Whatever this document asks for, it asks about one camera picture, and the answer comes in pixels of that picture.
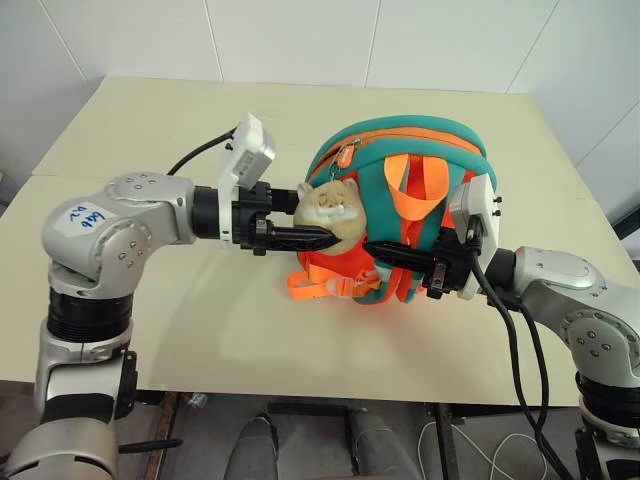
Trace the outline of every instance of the backpack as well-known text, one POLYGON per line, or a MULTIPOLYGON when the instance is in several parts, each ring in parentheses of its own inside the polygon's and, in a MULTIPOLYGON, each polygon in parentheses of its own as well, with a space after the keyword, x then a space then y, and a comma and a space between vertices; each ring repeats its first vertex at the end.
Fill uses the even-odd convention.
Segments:
POLYGON ((311 162, 306 181, 355 180, 367 216, 366 233, 352 250, 337 256, 300 252, 303 271, 288 279, 297 300, 351 297, 361 304, 409 302, 419 291, 420 273, 374 260, 365 241, 390 241, 429 252, 441 227, 453 228, 446 206, 455 188, 476 175, 496 176, 485 147, 470 128, 452 120, 399 115, 356 123, 329 138, 311 162))

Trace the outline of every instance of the orange strap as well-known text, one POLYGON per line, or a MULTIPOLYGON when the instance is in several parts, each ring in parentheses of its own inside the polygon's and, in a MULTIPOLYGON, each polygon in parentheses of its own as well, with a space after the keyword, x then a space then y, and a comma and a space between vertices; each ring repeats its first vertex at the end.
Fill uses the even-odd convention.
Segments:
POLYGON ((411 221, 425 218, 438 206, 449 192, 449 167, 442 158, 423 157, 425 199, 415 198, 400 191, 405 172, 409 166, 409 155, 387 157, 384 161, 384 176, 398 214, 411 221))
POLYGON ((343 277, 328 268, 309 264, 306 270, 295 272, 287 279, 289 294, 294 300, 310 298, 364 297, 369 290, 380 288, 380 279, 375 272, 362 271, 353 279, 343 277))

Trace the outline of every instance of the white cable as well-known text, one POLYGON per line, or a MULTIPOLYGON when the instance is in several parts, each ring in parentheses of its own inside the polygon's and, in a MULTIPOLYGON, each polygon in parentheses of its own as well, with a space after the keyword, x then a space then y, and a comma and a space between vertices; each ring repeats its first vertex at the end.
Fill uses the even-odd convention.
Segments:
MULTIPOLYGON (((420 437, 418 437, 418 463, 420 464, 420 471, 422 473, 422 478, 423 480, 429 480, 429 477, 426 474, 426 471, 424 469, 424 464, 422 463, 422 439, 424 438, 424 432, 427 430, 428 427, 430 427, 431 425, 435 425, 436 422, 429 422, 427 424, 425 424, 422 427, 422 430, 420 431, 420 437)), ((471 437, 469 437, 464 430, 462 430, 461 428, 459 428, 456 425, 451 425, 453 427, 453 429, 458 432, 462 438, 464 438, 469 445, 471 445, 481 456, 482 458, 485 459, 485 461, 491 465, 491 473, 489 474, 489 480, 493 480, 493 473, 495 470, 497 470, 499 473, 501 473, 502 475, 504 475, 506 478, 508 478, 509 480, 516 480, 515 478, 513 478, 511 475, 509 475, 508 473, 505 473, 502 469, 500 469, 500 467, 498 467, 496 465, 496 457, 498 456, 498 453, 500 452, 500 450, 502 449, 502 447, 504 447, 504 445, 507 443, 507 441, 510 438, 513 437, 525 437, 528 438, 529 440, 531 440, 534 444, 536 443, 536 441, 531 438, 528 435, 524 435, 522 433, 510 433, 509 435, 507 435, 502 442, 500 442, 500 444, 497 446, 497 448, 495 449, 494 453, 493 453, 493 460, 490 459, 486 453, 484 453, 484 451, 478 446, 478 444, 476 442, 474 442, 471 437)), ((547 476, 547 471, 548 471, 548 465, 547 465, 547 461, 545 460, 544 456, 542 455, 542 453, 540 454, 542 461, 544 463, 544 472, 542 473, 542 477, 540 477, 540 480, 544 480, 547 476)))

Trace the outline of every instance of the plush toy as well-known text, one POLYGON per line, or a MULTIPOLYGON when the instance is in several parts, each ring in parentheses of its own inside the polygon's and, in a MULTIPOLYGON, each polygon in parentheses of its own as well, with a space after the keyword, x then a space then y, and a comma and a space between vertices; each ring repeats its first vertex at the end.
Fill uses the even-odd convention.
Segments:
POLYGON ((301 183, 298 198, 300 203, 293 216, 294 225, 324 227, 342 240, 320 253, 342 255, 360 242, 367 227, 367 217, 355 180, 334 180, 317 188, 301 183))

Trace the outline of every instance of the robotic arm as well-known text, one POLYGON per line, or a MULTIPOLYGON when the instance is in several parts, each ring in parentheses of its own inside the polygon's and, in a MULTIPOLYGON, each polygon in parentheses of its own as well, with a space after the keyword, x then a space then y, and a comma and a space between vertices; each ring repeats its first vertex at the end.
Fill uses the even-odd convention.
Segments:
MULTIPOLYGON (((155 250, 215 238, 264 255, 321 250, 338 241, 319 227, 277 227, 267 219, 272 211, 293 214, 298 200, 295 191, 258 181, 275 150, 257 119, 245 118, 225 155, 218 190, 185 178, 130 174, 61 205, 47 219, 50 306, 35 392, 42 423, 14 449, 5 476, 117 478, 114 420, 133 408, 137 379, 136 356, 128 348, 133 293, 155 250)), ((640 469, 638 292, 607 282, 569 254, 498 249, 495 204, 488 178, 475 177, 452 197, 456 228, 442 230, 433 252, 388 242, 365 248, 424 273, 431 297, 457 291, 471 298, 478 283, 465 245, 481 238, 478 260, 490 283, 520 297, 572 351, 587 427, 578 437, 583 474, 590 480, 632 478, 620 472, 640 469)))

